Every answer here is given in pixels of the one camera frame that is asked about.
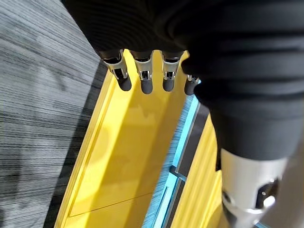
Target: striped carpet texture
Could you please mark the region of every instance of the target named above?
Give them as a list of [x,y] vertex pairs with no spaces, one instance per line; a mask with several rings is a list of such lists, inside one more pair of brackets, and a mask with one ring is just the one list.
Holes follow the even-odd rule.
[[0,227],[51,228],[106,67],[59,0],[0,20]]

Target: robotic hand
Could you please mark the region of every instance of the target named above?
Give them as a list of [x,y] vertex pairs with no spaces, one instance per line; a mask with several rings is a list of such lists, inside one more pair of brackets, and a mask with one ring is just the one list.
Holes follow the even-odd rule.
[[180,56],[210,109],[222,169],[223,209],[250,228],[275,203],[304,123],[303,0],[63,0],[93,48],[128,91],[121,49],[132,50],[142,91],[152,91],[152,50],[162,50],[170,91]]

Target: yellow container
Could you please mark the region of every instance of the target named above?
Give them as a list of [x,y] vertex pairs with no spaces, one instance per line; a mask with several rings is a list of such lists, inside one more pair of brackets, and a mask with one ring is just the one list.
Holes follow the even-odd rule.
[[210,116],[191,165],[171,228],[225,228],[221,217],[221,171],[215,172],[217,142]]
[[186,76],[162,88],[159,51],[153,54],[153,92],[140,88],[135,63],[124,52],[132,89],[109,72],[55,223],[56,228],[140,228],[181,114]]

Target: black fabric sleeve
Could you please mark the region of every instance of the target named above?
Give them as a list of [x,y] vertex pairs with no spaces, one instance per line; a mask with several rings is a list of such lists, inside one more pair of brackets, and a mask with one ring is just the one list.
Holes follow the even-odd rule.
[[218,147],[291,155],[304,126],[304,0],[64,0],[94,49],[188,50]]

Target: gray floor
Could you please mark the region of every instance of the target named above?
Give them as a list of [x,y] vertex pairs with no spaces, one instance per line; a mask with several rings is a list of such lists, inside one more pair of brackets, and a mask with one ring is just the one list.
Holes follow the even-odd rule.
[[0,227],[53,227],[106,68],[58,0],[0,20]]

